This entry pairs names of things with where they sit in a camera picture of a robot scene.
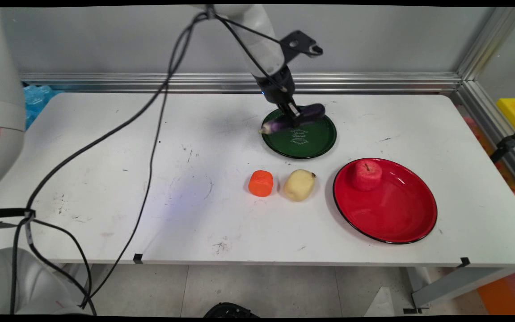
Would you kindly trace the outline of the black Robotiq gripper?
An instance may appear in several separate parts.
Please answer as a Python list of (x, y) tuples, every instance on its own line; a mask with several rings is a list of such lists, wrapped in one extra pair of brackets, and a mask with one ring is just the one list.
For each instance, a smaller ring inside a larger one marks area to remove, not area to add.
[(295, 105), (295, 83), (289, 67), (282, 67), (269, 77), (253, 77), (268, 102), (283, 106), (284, 116), (291, 120), (292, 127), (302, 126), (302, 107)]

